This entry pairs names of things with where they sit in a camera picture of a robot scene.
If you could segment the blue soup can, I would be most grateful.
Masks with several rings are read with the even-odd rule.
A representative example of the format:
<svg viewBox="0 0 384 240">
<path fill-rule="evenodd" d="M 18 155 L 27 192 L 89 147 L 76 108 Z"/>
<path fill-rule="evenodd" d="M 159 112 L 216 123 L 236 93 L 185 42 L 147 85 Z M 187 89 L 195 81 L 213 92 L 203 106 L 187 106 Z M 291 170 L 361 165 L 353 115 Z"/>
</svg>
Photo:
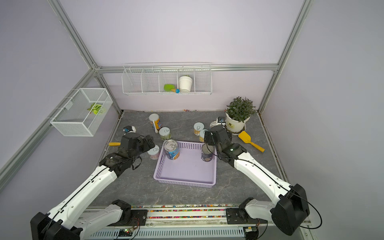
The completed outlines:
<svg viewBox="0 0 384 240">
<path fill-rule="evenodd" d="M 166 140 L 164 143 L 164 151 L 170 160 L 176 160 L 180 156 L 179 146 L 175 140 Z"/>
<path fill-rule="evenodd" d="M 210 124 L 210 128 L 215 127 L 215 126 L 219 126 L 219 125 L 220 125 L 220 123 L 218 123 L 218 121 L 213 121 Z"/>
</svg>

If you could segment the dark purple can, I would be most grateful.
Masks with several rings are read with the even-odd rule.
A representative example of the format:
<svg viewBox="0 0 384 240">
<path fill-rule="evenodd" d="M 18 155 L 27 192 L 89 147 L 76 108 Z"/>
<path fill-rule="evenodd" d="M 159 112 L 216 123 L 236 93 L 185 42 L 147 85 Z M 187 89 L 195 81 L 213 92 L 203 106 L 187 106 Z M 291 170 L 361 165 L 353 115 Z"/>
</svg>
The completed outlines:
<svg viewBox="0 0 384 240">
<path fill-rule="evenodd" d="M 204 162 L 210 162 L 213 159 L 214 152 L 215 152 L 215 148 L 213 146 L 210 146 L 208 144 L 204 144 L 202 146 L 201 159 Z"/>
</svg>

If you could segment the tall colourful snack tube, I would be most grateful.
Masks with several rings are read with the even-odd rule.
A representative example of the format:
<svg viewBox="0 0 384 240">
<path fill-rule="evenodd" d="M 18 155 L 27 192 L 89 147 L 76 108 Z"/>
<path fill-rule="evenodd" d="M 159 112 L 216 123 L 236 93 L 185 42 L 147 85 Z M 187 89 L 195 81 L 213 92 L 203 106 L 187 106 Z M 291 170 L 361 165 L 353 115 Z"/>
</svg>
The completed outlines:
<svg viewBox="0 0 384 240">
<path fill-rule="evenodd" d="M 158 114 L 151 114 L 149 116 L 149 121 L 155 131 L 155 133 L 159 133 L 159 130 L 162 128 L 162 124 L 160 121 L 160 116 Z"/>
</svg>

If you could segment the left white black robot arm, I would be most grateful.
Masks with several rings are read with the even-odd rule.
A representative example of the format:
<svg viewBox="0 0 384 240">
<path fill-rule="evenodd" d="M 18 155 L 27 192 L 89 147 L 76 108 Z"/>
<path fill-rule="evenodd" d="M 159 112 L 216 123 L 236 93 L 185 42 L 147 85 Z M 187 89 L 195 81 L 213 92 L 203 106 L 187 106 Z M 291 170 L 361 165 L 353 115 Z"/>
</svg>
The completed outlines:
<svg viewBox="0 0 384 240">
<path fill-rule="evenodd" d="M 109 225 L 139 225 L 131 205 L 115 200 L 105 209 L 80 219 L 95 198 L 127 169 L 135 170 L 136 160 L 155 147 L 152 136 L 135 132 L 123 135 L 118 150 L 106 155 L 94 172 L 65 200 L 48 213 L 37 213 L 31 219 L 34 240 L 83 240 Z"/>
</svg>

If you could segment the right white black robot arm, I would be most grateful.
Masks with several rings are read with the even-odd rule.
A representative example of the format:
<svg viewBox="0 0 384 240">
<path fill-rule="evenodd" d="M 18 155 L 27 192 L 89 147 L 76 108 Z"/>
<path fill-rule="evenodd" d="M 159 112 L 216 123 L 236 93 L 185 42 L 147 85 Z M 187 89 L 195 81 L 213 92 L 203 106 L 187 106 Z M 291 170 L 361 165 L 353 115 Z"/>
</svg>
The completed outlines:
<svg viewBox="0 0 384 240">
<path fill-rule="evenodd" d="M 270 201 L 254 198 L 244 200 L 234 213 L 240 221 L 250 224 L 256 220 L 273 222 L 284 234 L 291 236 L 310 215 L 305 189 L 275 176 L 242 145 L 233 143 L 224 126 L 214 126 L 204 133 L 204 142 L 214 148 L 214 155 L 251 179 Z"/>
</svg>

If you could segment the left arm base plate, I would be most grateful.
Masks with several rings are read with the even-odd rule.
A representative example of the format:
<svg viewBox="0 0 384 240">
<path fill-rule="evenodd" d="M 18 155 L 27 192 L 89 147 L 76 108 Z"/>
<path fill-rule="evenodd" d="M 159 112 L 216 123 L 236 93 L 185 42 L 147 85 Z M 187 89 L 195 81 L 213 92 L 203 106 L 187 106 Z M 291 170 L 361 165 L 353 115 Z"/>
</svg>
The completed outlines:
<svg viewBox="0 0 384 240">
<path fill-rule="evenodd" d="M 130 216 L 123 213 L 122 218 L 110 226 L 121 227 L 121 226 L 145 226 L 147 221 L 148 211 L 144 209 L 130 210 Z"/>
</svg>

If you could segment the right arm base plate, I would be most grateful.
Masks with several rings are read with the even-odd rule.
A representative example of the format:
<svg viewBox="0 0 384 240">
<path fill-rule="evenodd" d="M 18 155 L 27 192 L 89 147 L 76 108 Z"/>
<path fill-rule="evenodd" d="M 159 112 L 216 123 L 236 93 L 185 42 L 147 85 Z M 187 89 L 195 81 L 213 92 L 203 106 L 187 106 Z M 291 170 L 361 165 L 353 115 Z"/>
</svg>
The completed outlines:
<svg viewBox="0 0 384 240">
<path fill-rule="evenodd" d="M 226 209 L 226 219 L 228 225 L 256 225 L 266 224 L 267 221 L 263 219 L 253 219 L 244 210 L 239 208 Z"/>
</svg>

